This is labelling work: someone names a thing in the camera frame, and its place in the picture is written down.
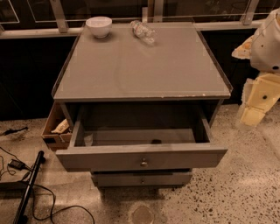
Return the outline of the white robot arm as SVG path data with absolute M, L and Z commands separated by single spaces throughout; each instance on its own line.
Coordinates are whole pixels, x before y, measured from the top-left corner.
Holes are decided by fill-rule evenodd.
M 255 127 L 280 98 L 280 9 L 273 10 L 232 56 L 250 60 L 259 71 L 244 84 L 239 112 L 240 123 Z

